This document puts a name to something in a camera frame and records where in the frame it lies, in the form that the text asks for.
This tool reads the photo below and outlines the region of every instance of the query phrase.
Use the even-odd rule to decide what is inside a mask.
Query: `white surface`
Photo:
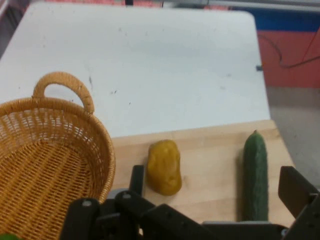
[[[85,83],[112,137],[263,120],[260,63],[245,12],[37,2],[0,61],[0,102],[66,71]],[[46,95],[81,103],[63,87]]]

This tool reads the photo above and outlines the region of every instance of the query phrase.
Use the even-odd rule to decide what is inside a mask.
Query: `woven rim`
[[[52,78],[54,75],[56,76],[68,76],[69,79],[72,79],[71,82],[74,84],[76,80],[76,85],[75,87],[71,88],[70,87],[70,82],[65,83],[65,82],[51,82],[54,84],[60,84],[64,85],[71,90],[75,90],[74,92],[80,97],[80,99],[83,102],[83,105],[85,108],[69,102],[67,100],[59,99],[59,98],[52,98],[52,97],[44,97],[44,95],[41,95],[42,92],[44,93],[44,90],[46,86],[48,86],[51,83],[48,82],[43,82],[42,80],[45,79],[46,76],[50,76]],[[27,97],[27,98],[21,98],[17,100],[12,100],[8,101],[5,103],[0,104],[0,117],[9,115],[11,113],[15,112],[22,112],[26,110],[32,110],[36,108],[46,108],[46,109],[53,109],[53,110],[63,110],[67,113],[73,114],[78,116],[79,118],[82,118],[86,120],[100,136],[102,137],[103,141],[107,143],[106,148],[108,148],[108,173],[107,173],[107,179],[106,182],[102,188],[102,191],[100,193],[98,201],[100,203],[103,203],[109,191],[111,190],[114,177],[115,177],[115,170],[116,170],[116,159],[115,159],[115,150],[114,146],[111,141],[111,137],[108,133],[108,131],[105,129],[104,125],[99,121],[98,118],[96,118],[93,115],[94,111],[94,105],[92,98],[90,94],[88,95],[89,91],[88,89],[83,85],[82,82],[80,82],[77,78],[74,76],[65,73],[65,72],[54,72],[54,73],[49,73],[46,76],[44,76],[37,84],[37,86],[34,89],[33,92],[33,97]]]

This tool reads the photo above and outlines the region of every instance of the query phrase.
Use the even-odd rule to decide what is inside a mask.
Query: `cucumber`
[[[0,234],[0,240],[20,240],[16,235],[14,234]]]
[[[268,163],[264,138],[255,130],[243,150],[244,221],[268,221]]]

